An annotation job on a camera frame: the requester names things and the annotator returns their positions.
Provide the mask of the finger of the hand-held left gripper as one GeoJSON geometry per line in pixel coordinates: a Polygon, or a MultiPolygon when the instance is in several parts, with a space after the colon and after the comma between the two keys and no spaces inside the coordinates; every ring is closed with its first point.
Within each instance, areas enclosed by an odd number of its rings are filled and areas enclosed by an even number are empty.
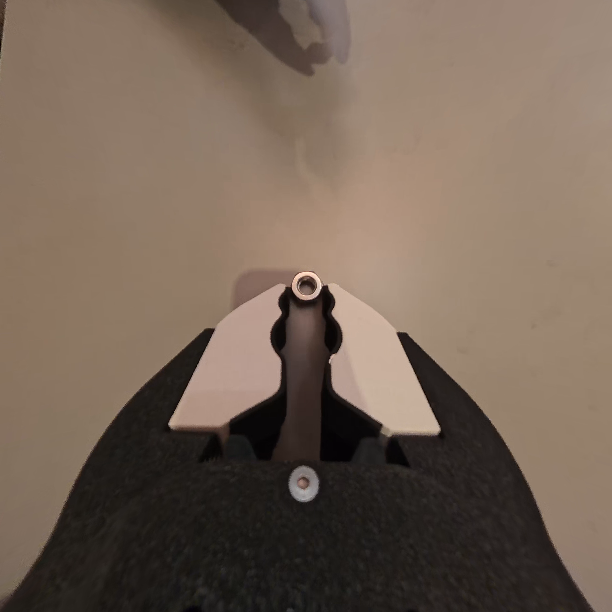
{"type": "Polygon", "coordinates": [[[351,27],[346,1],[282,1],[281,17],[307,65],[346,64],[351,27]]]}

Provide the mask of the silver hex nut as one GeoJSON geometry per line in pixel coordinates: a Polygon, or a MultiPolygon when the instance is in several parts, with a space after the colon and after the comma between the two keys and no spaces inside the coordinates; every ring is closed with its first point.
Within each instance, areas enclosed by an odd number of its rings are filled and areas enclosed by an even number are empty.
{"type": "Polygon", "coordinates": [[[313,302],[323,290],[323,282],[313,271],[297,273],[291,283],[291,290],[298,301],[313,302]]]}

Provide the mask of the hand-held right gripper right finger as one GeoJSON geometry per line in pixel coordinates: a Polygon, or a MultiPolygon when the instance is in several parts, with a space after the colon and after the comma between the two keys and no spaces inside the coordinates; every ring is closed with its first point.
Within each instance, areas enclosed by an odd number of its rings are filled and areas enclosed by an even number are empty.
{"type": "Polygon", "coordinates": [[[340,329],[329,360],[332,391],[386,437],[438,436],[441,427],[394,326],[338,284],[327,289],[340,329]]]}

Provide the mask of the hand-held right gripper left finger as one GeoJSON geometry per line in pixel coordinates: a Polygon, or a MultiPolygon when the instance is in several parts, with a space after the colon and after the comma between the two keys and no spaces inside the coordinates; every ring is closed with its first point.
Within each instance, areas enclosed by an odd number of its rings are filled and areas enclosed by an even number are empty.
{"type": "Polygon", "coordinates": [[[174,432],[242,435],[253,447],[275,443],[287,416],[282,343],[287,287],[276,284],[241,304],[214,329],[176,409],[174,432]]]}

